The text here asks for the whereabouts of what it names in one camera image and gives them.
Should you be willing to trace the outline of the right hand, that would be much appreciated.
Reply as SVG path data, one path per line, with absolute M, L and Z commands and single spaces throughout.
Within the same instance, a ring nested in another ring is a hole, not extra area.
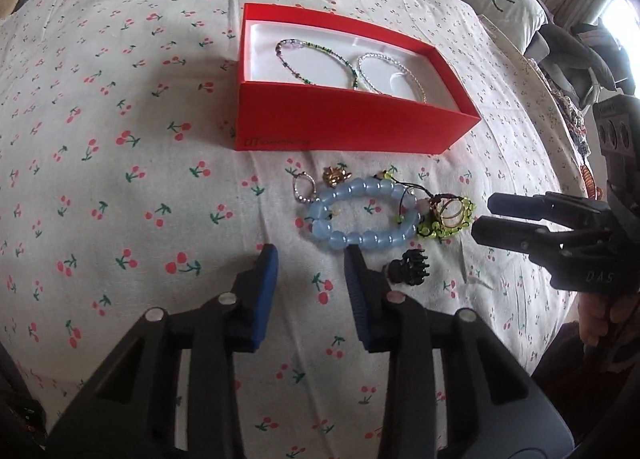
M 608 334 L 610 324 L 624 323 L 639 305 L 638 295 L 625 295 L 611 300 L 601 294 L 578 294 L 578 325 L 582 343 L 597 346 Z

